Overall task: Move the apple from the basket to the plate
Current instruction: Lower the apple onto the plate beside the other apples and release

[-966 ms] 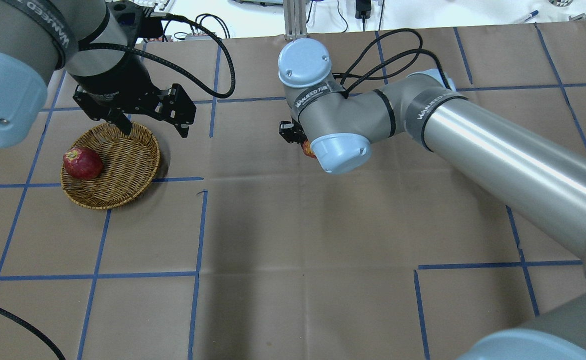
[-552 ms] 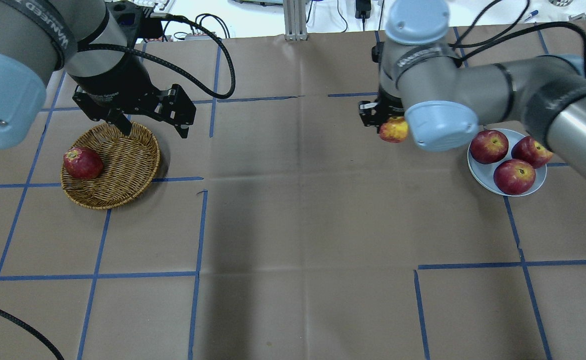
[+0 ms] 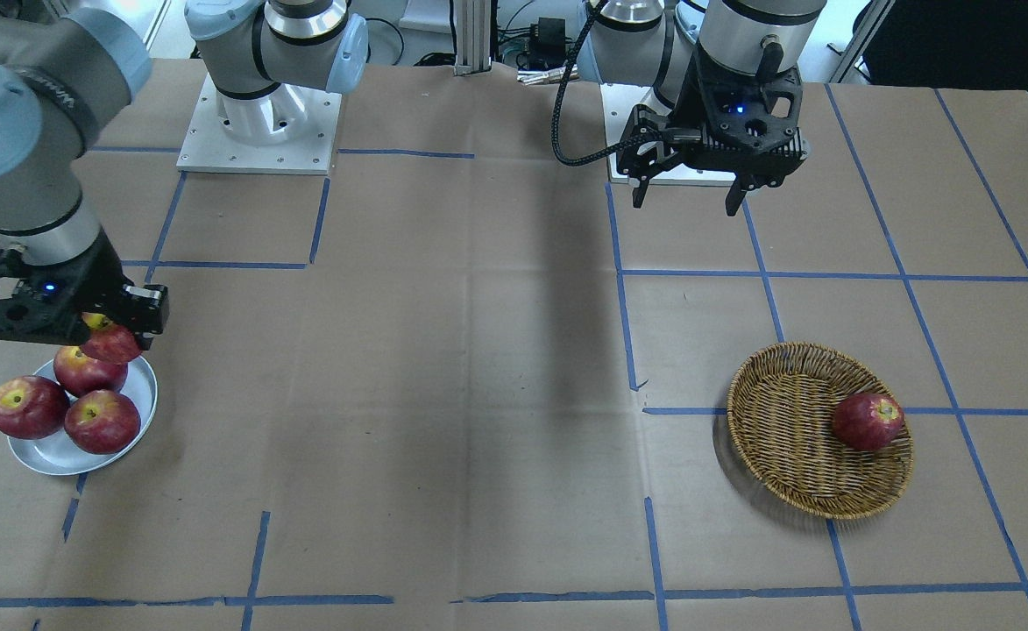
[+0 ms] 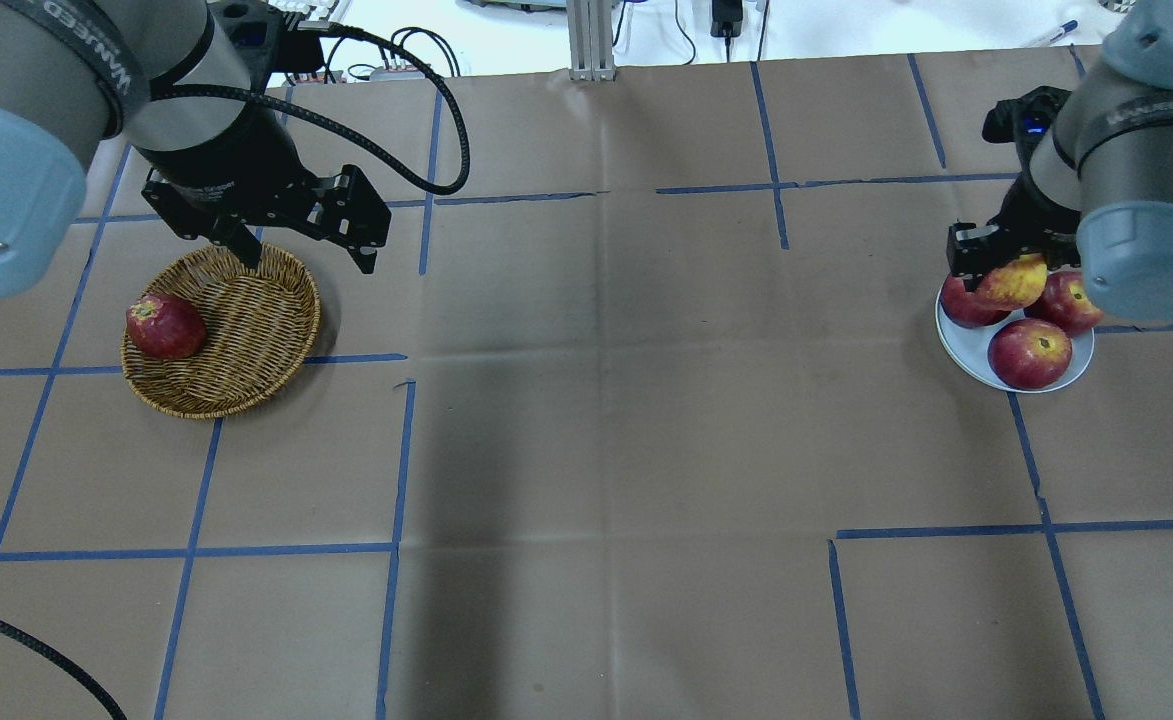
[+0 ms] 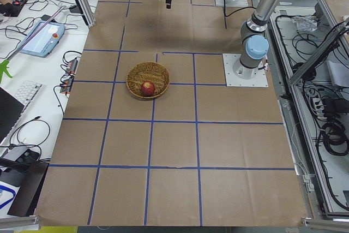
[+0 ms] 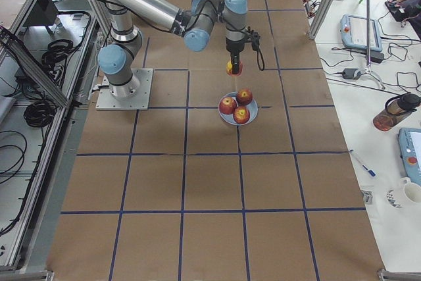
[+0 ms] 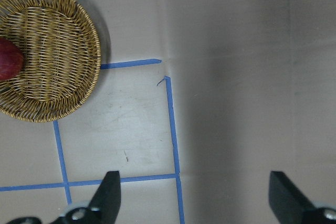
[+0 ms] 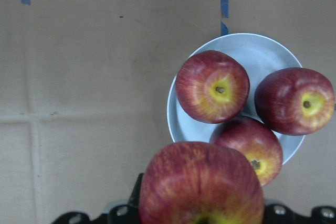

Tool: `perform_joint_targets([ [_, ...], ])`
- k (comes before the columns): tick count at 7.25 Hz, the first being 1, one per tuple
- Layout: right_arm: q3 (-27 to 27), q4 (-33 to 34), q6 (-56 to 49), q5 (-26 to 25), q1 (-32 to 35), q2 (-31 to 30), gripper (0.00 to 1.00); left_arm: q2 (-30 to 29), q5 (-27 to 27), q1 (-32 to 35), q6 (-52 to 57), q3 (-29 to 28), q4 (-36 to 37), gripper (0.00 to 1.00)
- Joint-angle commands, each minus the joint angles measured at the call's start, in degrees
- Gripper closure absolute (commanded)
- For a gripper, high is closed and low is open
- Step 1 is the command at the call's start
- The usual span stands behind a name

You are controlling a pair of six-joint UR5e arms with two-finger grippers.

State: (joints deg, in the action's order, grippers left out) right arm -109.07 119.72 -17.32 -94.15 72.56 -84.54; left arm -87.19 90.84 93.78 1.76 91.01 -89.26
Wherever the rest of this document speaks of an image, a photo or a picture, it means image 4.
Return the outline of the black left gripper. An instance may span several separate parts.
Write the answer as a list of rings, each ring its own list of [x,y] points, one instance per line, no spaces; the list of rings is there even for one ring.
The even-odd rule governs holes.
[[[347,250],[359,273],[375,273],[388,242],[391,210],[357,164],[330,176],[303,163],[274,110],[242,106],[212,138],[187,149],[142,149],[156,179],[144,195],[179,235],[226,243],[256,272],[262,242],[249,224],[289,227]]]

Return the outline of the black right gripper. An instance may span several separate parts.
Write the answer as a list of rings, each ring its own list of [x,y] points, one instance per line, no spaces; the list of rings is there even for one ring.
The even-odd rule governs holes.
[[[956,222],[948,227],[948,270],[962,281],[984,281],[1024,254],[1042,254],[1049,272],[1082,269],[1074,240],[1080,220],[1078,209],[1051,199],[1030,176],[1019,176],[984,225]]]

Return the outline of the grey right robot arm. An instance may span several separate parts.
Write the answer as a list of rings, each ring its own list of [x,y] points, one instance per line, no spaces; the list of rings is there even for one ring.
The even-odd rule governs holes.
[[[1072,91],[997,102],[982,128],[1021,172],[985,224],[955,223],[945,256],[967,290],[1022,254],[1080,269],[1103,313],[1173,322],[1173,1],[1139,1]]]

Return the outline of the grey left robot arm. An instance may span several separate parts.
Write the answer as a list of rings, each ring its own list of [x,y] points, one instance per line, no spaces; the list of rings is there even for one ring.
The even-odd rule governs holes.
[[[151,164],[170,231],[257,269],[255,227],[334,243],[368,274],[389,208],[358,167],[301,164],[263,87],[316,69],[324,20],[266,1],[0,1],[0,299],[41,281],[86,201],[102,141]]]

